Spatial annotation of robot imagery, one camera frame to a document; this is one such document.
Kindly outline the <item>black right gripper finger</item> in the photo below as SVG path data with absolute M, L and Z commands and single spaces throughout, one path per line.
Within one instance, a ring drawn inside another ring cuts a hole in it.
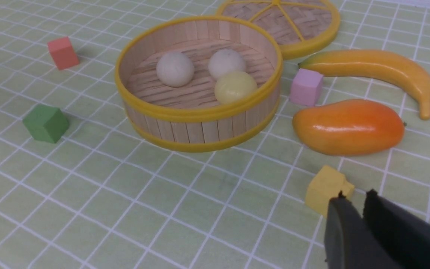
M 362 214 L 339 192 L 328 203 L 324 248 L 329 269 L 430 269 L 430 224 L 373 189 Z

